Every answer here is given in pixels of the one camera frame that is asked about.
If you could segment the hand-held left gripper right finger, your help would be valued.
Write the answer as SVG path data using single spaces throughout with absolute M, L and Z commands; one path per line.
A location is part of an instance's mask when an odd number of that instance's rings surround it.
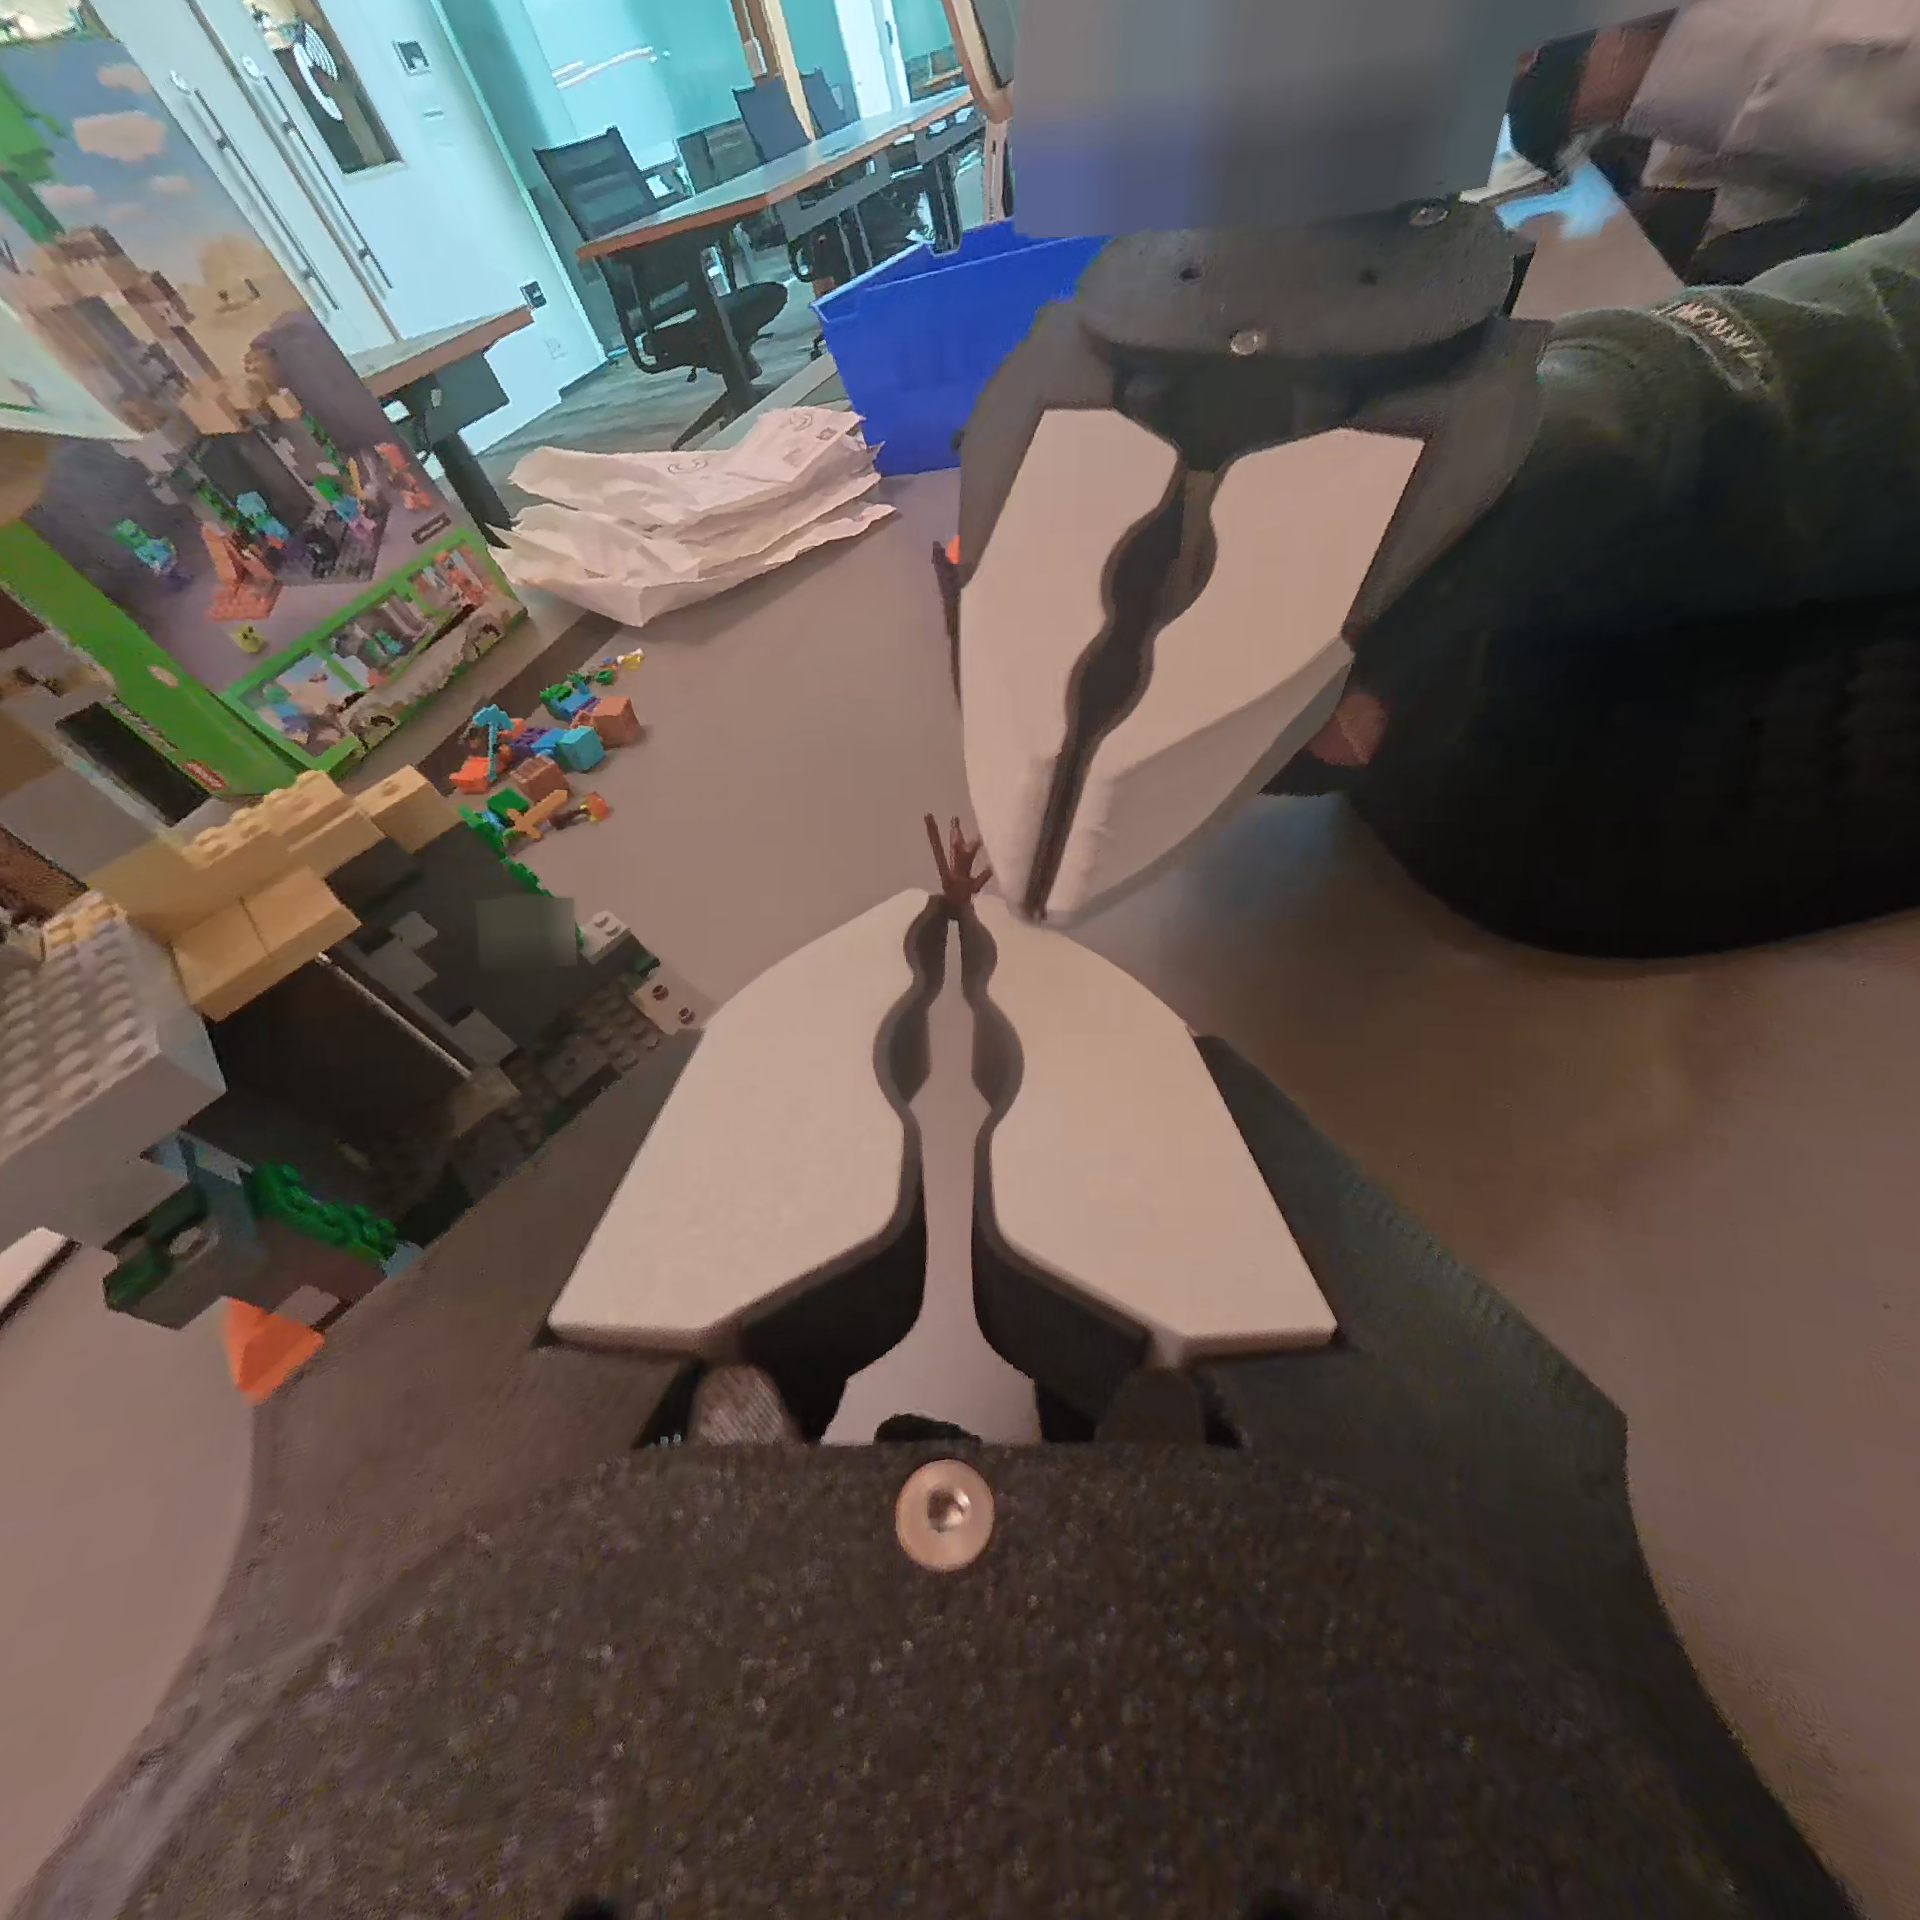
M 1186 1021 L 1073 937 L 979 897 L 973 1308 L 1021 1374 L 1317 1351 L 1337 1318 Z

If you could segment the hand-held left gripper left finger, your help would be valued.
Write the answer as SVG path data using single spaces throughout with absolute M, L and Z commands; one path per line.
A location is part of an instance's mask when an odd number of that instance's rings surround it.
M 598 1351 L 746 1358 L 909 1241 L 930 896 L 893 893 L 709 1020 L 546 1314 Z

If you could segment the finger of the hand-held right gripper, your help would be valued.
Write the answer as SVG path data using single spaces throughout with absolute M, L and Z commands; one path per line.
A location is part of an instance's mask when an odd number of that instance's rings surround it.
M 1207 582 L 1097 740 L 1035 917 L 1079 921 L 1171 864 L 1327 720 L 1349 614 L 1422 456 L 1419 439 L 1324 432 L 1218 476 Z
M 1113 628 L 1122 543 L 1172 500 L 1180 456 L 1115 412 L 1042 416 L 962 589 L 958 701 L 975 837 L 1007 906 L 1084 921 L 1159 854 L 1163 748 L 1125 718 L 1091 748 L 1084 668 Z

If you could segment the toy brick build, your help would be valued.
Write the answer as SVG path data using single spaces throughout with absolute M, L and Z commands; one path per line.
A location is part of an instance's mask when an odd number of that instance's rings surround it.
M 79 893 L 5 912 L 5 1238 L 107 1255 L 107 1308 L 157 1328 L 219 1309 L 252 1402 L 705 1024 L 623 921 L 517 861 L 557 802 L 302 775 L 190 832 L 36 750 L 5 751 L 5 841 Z

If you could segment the small grey side desk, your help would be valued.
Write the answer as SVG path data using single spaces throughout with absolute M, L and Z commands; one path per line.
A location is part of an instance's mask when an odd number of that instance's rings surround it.
M 350 354 L 369 391 L 399 405 L 417 442 L 439 462 L 450 492 L 489 543 L 499 543 L 511 516 L 466 446 L 463 430 L 509 402 L 487 354 L 533 322 L 535 311 L 517 304 L 482 320 Z

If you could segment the person's right hand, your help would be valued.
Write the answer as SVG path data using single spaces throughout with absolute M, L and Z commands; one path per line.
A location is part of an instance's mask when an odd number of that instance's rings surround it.
M 1263 782 L 1270 798 L 1324 798 L 1349 784 L 1379 753 L 1387 704 L 1366 688 L 1349 688 L 1325 724 L 1275 775 Z

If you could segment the blue plastic bin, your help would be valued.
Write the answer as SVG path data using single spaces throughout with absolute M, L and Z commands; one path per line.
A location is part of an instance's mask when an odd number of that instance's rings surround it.
M 1103 234 L 1034 237 L 983 223 L 949 250 L 915 244 L 814 311 L 883 476 L 956 466 L 953 437 L 1034 325 L 1067 298 Z

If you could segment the stack of white paper bags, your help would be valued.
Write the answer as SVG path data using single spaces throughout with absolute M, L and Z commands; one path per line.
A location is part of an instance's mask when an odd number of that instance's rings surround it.
M 892 519 L 876 456 L 841 406 L 774 408 L 732 448 L 540 448 L 511 473 L 533 504 L 497 561 L 639 631 Z

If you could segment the pile of loose toy bricks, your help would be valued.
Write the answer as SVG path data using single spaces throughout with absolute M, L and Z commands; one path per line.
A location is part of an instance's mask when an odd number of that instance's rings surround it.
M 628 689 L 642 660 L 639 647 L 598 656 L 540 688 L 526 714 L 503 704 L 470 712 L 449 788 L 462 822 L 497 856 L 517 858 L 548 834 L 610 816 L 589 778 L 642 737 Z

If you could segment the long wood-edged table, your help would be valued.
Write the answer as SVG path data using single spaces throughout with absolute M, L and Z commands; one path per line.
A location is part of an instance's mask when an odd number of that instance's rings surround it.
M 819 183 L 850 172 L 874 154 L 885 154 L 895 143 L 918 137 L 930 127 L 961 127 L 966 134 L 975 129 L 975 122 L 979 111 L 969 86 L 949 86 L 909 106 L 862 117 L 847 127 L 819 137 L 780 160 L 769 160 L 743 175 L 707 186 L 685 200 L 670 204 L 661 213 L 582 241 L 579 247 L 579 260 L 598 260 L 646 249 L 668 237 L 733 226 L 755 213 L 774 210 L 781 204 L 796 200 Z

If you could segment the black office chair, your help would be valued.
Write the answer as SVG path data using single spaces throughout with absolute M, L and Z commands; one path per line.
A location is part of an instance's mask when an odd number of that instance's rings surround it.
M 535 151 L 535 160 L 585 241 L 668 213 L 690 196 L 671 165 L 639 169 L 614 127 Z M 722 376 L 707 314 L 707 306 L 714 304 L 732 326 L 746 374 L 761 374 L 755 343 L 783 311 L 781 284 L 753 280 L 715 293 L 705 265 L 705 239 L 693 233 L 597 256 L 593 265 L 614 304 L 614 320 L 637 373 L 684 369 L 687 376 Z
M 799 152 L 807 143 L 850 126 L 850 114 L 827 82 L 823 68 L 799 76 L 805 106 L 796 106 L 780 78 L 761 78 L 735 86 L 739 119 L 748 129 L 759 165 L 773 165 Z

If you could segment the printed toy brick box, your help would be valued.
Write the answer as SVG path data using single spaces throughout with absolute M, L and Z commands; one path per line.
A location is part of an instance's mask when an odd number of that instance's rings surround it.
M 98 5 L 5 5 L 5 598 L 228 799 L 337 772 L 524 616 L 339 330 L 299 183 Z

